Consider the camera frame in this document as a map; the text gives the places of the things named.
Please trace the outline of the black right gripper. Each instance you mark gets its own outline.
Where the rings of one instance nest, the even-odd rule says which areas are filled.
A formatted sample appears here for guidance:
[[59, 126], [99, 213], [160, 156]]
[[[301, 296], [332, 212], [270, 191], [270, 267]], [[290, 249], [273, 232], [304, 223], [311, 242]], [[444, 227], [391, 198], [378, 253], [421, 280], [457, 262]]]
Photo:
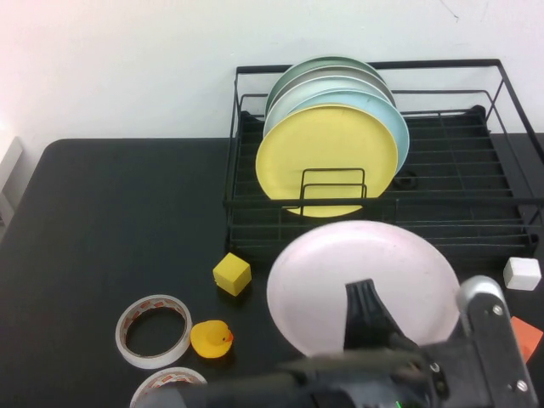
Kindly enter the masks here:
[[342, 352], [295, 360], [280, 367], [281, 385], [367, 383], [388, 377], [454, 385], [480, 379], [479, 346], [470, 337], [418, 346], [400, 329], [372, 279], [345, 285], [347, 313]]

